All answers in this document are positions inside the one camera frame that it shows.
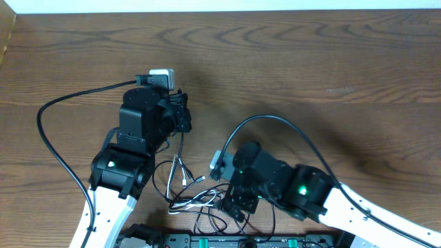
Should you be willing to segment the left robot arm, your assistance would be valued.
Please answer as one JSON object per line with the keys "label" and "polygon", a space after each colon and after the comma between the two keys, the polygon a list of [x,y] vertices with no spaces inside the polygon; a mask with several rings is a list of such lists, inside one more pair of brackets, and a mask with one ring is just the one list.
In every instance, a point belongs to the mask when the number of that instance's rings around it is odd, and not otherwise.
{"label": "left robot arm", "polygon": [[123,95],[119,128],[110,132],[91,164],[85,208],[71,247],[113,247],[154,173],[155,156],[173,133],[191,130],[188,95],[138,87]]}

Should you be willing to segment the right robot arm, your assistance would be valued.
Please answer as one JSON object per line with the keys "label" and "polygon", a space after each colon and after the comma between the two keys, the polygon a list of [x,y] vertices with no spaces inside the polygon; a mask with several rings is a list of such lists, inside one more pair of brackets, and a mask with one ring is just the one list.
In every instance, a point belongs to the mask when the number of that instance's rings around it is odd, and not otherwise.
{"label": "right robot arm", "polygon": [[440,246],[439,232],[373,204],[347,185],[336,187],[321,169],[292,167],[258,143],[247,143],[234,155],[216,151],[209,169],[212,179],[229,182],[218,208],[240,223],[265,199],[292,218],[310,218],[375,247],[419,247],[420,240]]}

